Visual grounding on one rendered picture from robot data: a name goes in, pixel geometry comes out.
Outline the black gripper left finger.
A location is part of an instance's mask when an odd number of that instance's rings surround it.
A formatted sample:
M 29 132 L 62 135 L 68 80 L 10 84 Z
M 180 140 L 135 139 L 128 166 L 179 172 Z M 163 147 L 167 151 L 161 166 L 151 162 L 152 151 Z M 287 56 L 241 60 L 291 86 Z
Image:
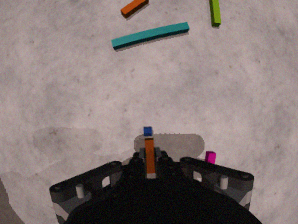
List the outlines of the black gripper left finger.
M 110 184 L 103 187 L 102 181 L 108 176 Z M 113 197 L 140 192 L 142 178 L 147 178 L 145 148 L 135 152 L 127 165 L 112 161 L 52 185 L 49 191 L 58 223 L 63 224 L 74 208 L 102 194 L 103 190 L 114 187 Z

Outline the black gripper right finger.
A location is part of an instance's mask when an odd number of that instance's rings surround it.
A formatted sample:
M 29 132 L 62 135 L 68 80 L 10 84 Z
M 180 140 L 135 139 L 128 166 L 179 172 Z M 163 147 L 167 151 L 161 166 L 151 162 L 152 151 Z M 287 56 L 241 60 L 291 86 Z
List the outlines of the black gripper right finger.
M 166 189 L 194 191 L 193 183 L 196 183 L 234 198 L 249 210 L 254 183 L 252 174 L 191 157 L 182 157 L 180 162 L 173 162 L 167 152 L 160 151 L 159 147 L 154 147 L 154 155 L 156 178 L 163 177 Z M 201 182 L 193 179 L 194 171 L 201 174 Z

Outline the small blue block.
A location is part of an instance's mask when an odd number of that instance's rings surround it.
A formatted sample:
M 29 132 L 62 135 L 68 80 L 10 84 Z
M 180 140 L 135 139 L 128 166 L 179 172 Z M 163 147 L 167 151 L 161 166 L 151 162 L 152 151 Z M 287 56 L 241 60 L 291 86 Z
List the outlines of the small blue block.
M 152 127 L 143 127 L 144 136 L 152 136 Z

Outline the lime green rod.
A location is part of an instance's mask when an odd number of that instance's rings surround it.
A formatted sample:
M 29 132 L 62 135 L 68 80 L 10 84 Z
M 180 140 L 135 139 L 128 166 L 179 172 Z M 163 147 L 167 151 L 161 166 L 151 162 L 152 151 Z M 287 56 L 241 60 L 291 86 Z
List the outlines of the lime green rod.
M 213 27 L 219 27 L 221 25 L 221 16 L 219 8 L 219 0 L 209 0 L 211 25 Z

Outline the turquoise rod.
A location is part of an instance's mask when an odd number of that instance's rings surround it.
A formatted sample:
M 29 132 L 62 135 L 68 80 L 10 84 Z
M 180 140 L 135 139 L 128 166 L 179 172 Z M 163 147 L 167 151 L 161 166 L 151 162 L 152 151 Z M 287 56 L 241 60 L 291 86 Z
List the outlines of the turquoise rod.
M 134 44 L 138 44 L 138 43 L 142 43 L 142 42 L 146 42 L 146 41 L 150 41 L 158 38 L 163 38 L 163 37 L 172 36 L 172 35 L 181 34 L 181 33 L 187 33 L 189 29 L 190 28 L 188 23 L 184 22 L 184 23 L 158 27 L 158 28 L 126 35 L 123 37 L 113 39 L 111 40 L 111 42 L 114 50 L 117 50 L 120 48 L 124 48 L 127 46 L 131 46 Z

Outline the small magenta block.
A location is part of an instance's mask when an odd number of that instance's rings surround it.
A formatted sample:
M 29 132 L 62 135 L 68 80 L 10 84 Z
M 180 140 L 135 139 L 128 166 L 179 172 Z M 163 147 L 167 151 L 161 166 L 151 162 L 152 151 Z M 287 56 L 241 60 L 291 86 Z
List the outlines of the small magenta block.
M 205 162 L 210 162 L 215 164 L 216 153 L 213 151 L 206 151 Z

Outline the orange rod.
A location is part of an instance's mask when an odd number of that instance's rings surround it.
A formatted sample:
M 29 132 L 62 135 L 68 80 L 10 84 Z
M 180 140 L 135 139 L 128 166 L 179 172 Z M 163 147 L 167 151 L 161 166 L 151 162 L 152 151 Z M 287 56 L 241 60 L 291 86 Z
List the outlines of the orange rod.
M 154 139 L 145 138 L 147 174 L 155 173 L 154 166 Z
M 149 3 L 149 0 L 134 0 L 121 9 L 121 14 L 127 19 L 133 13 Z

